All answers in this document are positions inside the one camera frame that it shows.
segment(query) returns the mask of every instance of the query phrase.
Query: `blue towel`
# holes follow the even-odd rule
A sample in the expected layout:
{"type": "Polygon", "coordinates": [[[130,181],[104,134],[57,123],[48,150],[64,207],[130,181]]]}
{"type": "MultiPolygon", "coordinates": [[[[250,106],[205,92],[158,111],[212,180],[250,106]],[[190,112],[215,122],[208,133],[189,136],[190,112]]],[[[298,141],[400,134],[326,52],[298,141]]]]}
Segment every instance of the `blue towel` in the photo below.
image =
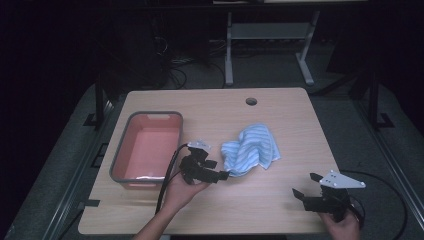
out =
{"type": "Polygon", "coordinates": [[[239,134],[239,141],[221,146],[224,169],[230,176],[243,176],[258,164],[268,169],[272,161],[280,159],[280,152],[268,127],[262,123],[248,126],[239,134]]]}

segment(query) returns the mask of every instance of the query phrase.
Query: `wrist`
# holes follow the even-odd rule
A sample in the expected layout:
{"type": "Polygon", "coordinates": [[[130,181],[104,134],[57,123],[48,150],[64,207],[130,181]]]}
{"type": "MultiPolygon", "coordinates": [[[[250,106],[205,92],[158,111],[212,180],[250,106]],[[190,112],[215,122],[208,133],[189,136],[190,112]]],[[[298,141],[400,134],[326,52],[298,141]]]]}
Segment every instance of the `wrist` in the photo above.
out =
{"type": "Polygon", "coordinates": [[[180,211],[180,209],[171,207],[169,205],[164,205],[159,212],[173,218],[178,213],[178,211],[180,211]]]}

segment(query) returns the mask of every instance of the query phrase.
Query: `human arm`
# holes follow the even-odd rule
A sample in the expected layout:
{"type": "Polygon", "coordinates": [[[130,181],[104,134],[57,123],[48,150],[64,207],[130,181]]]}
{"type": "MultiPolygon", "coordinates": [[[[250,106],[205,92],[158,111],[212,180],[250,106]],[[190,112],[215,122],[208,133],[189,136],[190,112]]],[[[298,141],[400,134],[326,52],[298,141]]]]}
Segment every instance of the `human arm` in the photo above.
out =
{"type": "Polygon", "coordinates": [[[137,233],[137,235],[134,236],[133,239],[159,239],[178,211],[187,205],[197,193],[201,192],[209,185],[210,184],[203,182],[189,185],[184,181],[181,173],[178,173],[168,184],[165,201],[161,210],[137,233]]]}
{"type": "Polygon", "coordinates": [[[350,210],[346,211],[345,218],[340,222],[335,222],[332,215],[328,213],[318,213],[324,222],[333,240],[359,240],[359,222],[355,214],[350,210]]]}

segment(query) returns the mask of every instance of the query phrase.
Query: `human hand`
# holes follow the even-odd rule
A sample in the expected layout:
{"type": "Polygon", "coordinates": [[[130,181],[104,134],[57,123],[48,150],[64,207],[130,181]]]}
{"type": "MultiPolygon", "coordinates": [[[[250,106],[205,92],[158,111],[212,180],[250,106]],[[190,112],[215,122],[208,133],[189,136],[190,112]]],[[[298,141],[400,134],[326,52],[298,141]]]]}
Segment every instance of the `human hand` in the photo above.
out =
{"type": "Polygon", "coordinates": [[[335,222],[333,216],[328,213],[318,213],[334,240],[359,240],[359,222],[355,214],[347,210],[345,218],[335,222]]]}
{"type": "Polygon", "coordinates": [[[209,185],[210,183],[204,182],[192,185],[187,184],[181,173],[178,173],[168,184],[163,208],[176,213],[187,205],[197,193],[209,185]]]}

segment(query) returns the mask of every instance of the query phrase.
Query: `cable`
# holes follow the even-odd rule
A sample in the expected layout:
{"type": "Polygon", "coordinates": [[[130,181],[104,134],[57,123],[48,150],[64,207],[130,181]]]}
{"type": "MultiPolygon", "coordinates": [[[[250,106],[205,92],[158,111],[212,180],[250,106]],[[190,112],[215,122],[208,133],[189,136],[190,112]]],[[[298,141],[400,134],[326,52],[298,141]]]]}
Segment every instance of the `cable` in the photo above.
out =
{"type": "Polygon", "coordinates": [[[183,72],[182,70],[180,70],[180,69],[171,68],[170,69],[170,78],[174,82],[175,88],[177,90],[185,87],[185,84],[187,83],[187,74],[185,72],[183,72]],[[184,76],[183,83],[180,83],[180,81],[178,80],[178,78],[171,72],[172,70],[177,71],[177,72],[181,73],[184,76]]]}
{"type": "Polygon", "coordinates": [[[361,201],[359,201],[359,199],[357,199],[357,198],[356,198],[356,197],[354,197],[353,195],[349,195],[349,197],[350,197],[350,198],[352,198],[353,200],[355,200],[355,201],[358,203],[358,205],[361,207],[361,209],[362,209],[362,217],[365,219],[366,212],[365,212],[364,204],[362,204],[362,202],[361,202],[361,201]]]}
{"type": "Polygon", "coordinates": [[[225,40],[217,40],[216,43],[218,43],[219,45],[217,47],[211,46],[213,48],[209,51],[209,57],[217,56],[218,54],[223,53],[226,50],[227,42],[225,40]]]}
{"type": "Polygon", "coordinates": [[[169,176],[171,175],[171,172],[172,172],[172,169],[174,167],[175,161],[177,160],[178,154],[180,153],[181,149],[183,149],[184,147],[187,147],[187,146],[188,146],[187,143],[179,146],[178,149],[174,152],[174,155],[172,156],[171,161],[169,162],[168,169],[166,170],[165,178],[163,179],[163,183],[162,183],[162,186],[160,188],[158,202],[156,204],[155,214],[157,214],[160,211],[160,208],[161,208],[161,205],[162,205],[163,195],[165,194],[166,187],[168,186],[168,183],[170,181],[169,176]]]}
{"type": "Polygon", "coordinates": [[[172,181],[172,179],[174,179],[174,177],[175,177],[175,176],[177,176],[177,175],[178,175],[178,173],[180,173],[180,172],[181,172],[181,170],[180,170],[180,171],[178,171],[178,172],[176,172],[176,173],[174,174],[174,176],[172,176],[172,177],[170,177],[170,178],[169,178],[168,182],[171,182],[171,181],[172,181]]]}
{"type": "Polygon", "coordinates": [[[181,67],[183,65],[186,65],[188,63],[194,62],[194,58],[181,58],[181,59],[173,59],[171,60],[171,63],[176,64],[175,67],[181,67]]]}
{"type": "Polygon", "coordinates": [[[386,184],[396,195],[397,195],[397,197],[399,198],[399,200],[401,201],[401,203],[402,203],[402,207],[403,207],[403,222],[402,222],[402,227],[401,227],[401,229],[398,231],[398,233],[396,234],[396,236],[393,238],[393,240],[396,240],[396,239],[399,239],[401,236],[402,236],[402,234],[403,234],[403,232],[405,231],[405,228],[406,228],[406,224],[407,224],[407,222],[408,222],[408,209],[407,209],[407,207],[406,207],[406,203],[405,203],[405,200],[403,199],[403,197],[402,197],[402,195],[399,193],[399,191],[397,191],[390,183],[388,183],[386,180],[384,180],[384,179],[382,179],[382,178],[380,178],[380,177],[378,177],[378,176],[375,176],[375,175],[373,175],[373,174],[370,174],[370,173],[366,173],[366,172],[360,172],[360,171],[351,171],[351,170],[344,170],[344,169],[340,169],[340,172],[347,172],[347,173],[356,173],[356,174],[362,174],[362,175],[366,175],[366,176],[369,176],[369,177],[372,177],[372,178],[375,178],[375,179],[377,179],[377,180],[380,180],[381,182],[383,182],[384,184],[386,184]]]}
{"type": "Polygon", "coordinates": [[[158,42],[160,43],[161,41],[165,43],[165,47],[161,52],[158,52],[157,54],[159,54],[160,56],[163,56],[166,52],[166,50],[168,49],[168,42],[166,41],[165,38],[163,37],[155,37],[155,40],[159,40],[158,42]]]}
{"type": "Polygon", "coordinates": [[[355,214],[356,218],[359,221],[359,229],[362,229],[364,227],[365,216],[362,216],[359,211],[350,204],[347,206],[347,209],[349,209],[353,214],[355,214]]]}
{"type": "Polygon", "coordinates": [[[218,70],[221,72],[221,74],[222,74],[222,79],[223,79],[223,83],[222,83],[221,88],[225,88],[225,84],[226,84],[226,82],[225,82],[225,73],[224,73],[224,71],[222,71],[222,69],[221,69],[218,65],[216,65],[215,63],[209,63],[209,65],[211,65],[211,66],[214,66],[214,67],[218,68],[218,70]]]}

